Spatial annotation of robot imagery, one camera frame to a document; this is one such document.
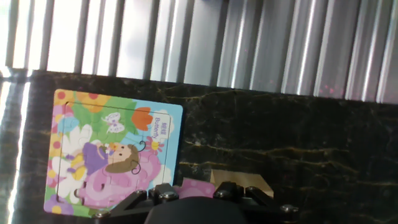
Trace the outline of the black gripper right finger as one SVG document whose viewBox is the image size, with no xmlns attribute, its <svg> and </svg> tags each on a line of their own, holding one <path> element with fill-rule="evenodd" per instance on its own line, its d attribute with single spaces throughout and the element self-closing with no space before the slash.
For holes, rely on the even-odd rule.
<svg viewBox="0 0 398 224">
<path fill-rule="evenodd" d="M 213 199 L 234 205 L 248 223 L 298 223 L 299 208 L 279 205 L 258 187 L 243 187 L 235 182 L 222 182 Z"/>
</svg>

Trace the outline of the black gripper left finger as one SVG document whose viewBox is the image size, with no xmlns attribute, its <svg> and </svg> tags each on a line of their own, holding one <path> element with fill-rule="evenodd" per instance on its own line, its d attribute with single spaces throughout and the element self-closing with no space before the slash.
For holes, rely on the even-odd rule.
<svg viewBox="0 0 398 224">
<path fill-rule="evenodd" d="M 95 224 L 144 223 L 157 205 L 178 200 L 179 195 L 170 184 L 160 184 L 149 190 L 137 190 L 108 210 L 99 210 L 92 219 Z"/>
</svg>

